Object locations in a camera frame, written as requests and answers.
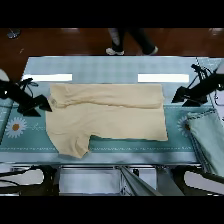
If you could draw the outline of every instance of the person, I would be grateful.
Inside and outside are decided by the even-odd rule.
[[[147,37],[143,28],[109,28],[112,47],[106,49],[108,55],[124,55],[123,42],[125,33],[129,32],[140,45],[143,55],[154,55],[158,48]]]

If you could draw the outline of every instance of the table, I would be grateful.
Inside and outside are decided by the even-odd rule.
[[[30,57],[28,59],[23,75],[49,75],[49,74],[72,74],[72,83],[138,83],[139,73],[151,74],[189,74],[190,82],[195,77],[191,68],[192,64],[206,66],[214,70],[222,59],[195,58],[195,57],[164,57],[164,56],[63,56],[63,57]],[[39,87],[33,87],[34,96],[43,94],[50,95],[50,82],[38,82]],[[213,100],[203,108],[182,108],[180,104],[171,104],[176,89],[179,86],[187,86],[188,83],[162,83],[165,97],[165,111],[172,114],[181,108],[183,116],[166,119],[169,125],[176,126],[178,119],[183,119],[187,111],[207,110],[212,107]],[[109,142],[115,147],[107,147],[108,142],[101,142],[93,139],[90,143],[91,152],[82,159],[59,155],[53,144],[50,142],[45,131],[44,112],[38,110],[41,118],[22,118],[15,109],[3,108],[0,146],[0,162],[23,163],[23,164],[196,164],[198,163],[192,146],[186,140],[186,146],[182,147],[158,147],[148,146],[145,141],[143,147],[137,146],[121,147],[123,142]],[[6,121],[14,117],[25,119],[30,125],[21,138],[9,139],[5,130]]]

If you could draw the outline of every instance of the white flower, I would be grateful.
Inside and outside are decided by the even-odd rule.
[[[184,116],[178,120],[177,127],[178,127],[178,130],[181,132],[181,134],[187,138],[188,133],[190,131],[190,128],[187,123],[187,116]]]
[[[6,135],[8,138],[17,138],[26,130],[26,121],[21,117],[14,117],[6,126]]]

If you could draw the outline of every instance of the white rectangle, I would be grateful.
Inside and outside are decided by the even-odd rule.
[[[34,82],[65,82],[72,81],[72,74],[31,75],[26,74],[22,80],[32,78]]]
[[[187,74],[138,74],[138,82],[189,82]]]

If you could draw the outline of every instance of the checkered tablecloth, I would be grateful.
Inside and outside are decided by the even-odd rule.
[[[189,74],[190,81],[195,77],[195,73],[191,68],[192,64],[196,64],[194,57],[142,57],[142,56],[64,56],[64,57],[31,57],[29,58],[24,74],[32,75],[49,75],[49,74],[72,74],[72,83],[138,83],[139,73],[170,73],[170,74]],[[39,87],[33,87],[35,95],[50,95],[49,82],[39,82]],[[170,106],[176,89],[180,86],[187,86],[188,83],[163,83],[163,93],[165,97],[165,106]],[[12,110],[9,121],[15,117],[21,117],[16,110]],[[136,151],[116,153],[117,150],[108,148],[105,150],[99,147],[92,147],[92,152],[86,154],[81,160],[58,155],[57,151],[47,139],[44,130],[45,119],[42,118],[25,118],[30,121],[28,130],[35,131],[26,139],[18,138],[16,141],[8,138],[4,134],[2,145],[0,147],[1,162],[46,162],[46,163],[138,163],[138,164],[154,164],[154,163],[195,163],[196,158],[193,149],[190,147],[176,147],[175,145],[166,147],[142,147],[137,144]],[[38,136],[41,132],[45,132],[44,141],[49,144],[41,145],[38,143]],[[154,151],[140,150],[141,148],[161,148],[157,153]]]

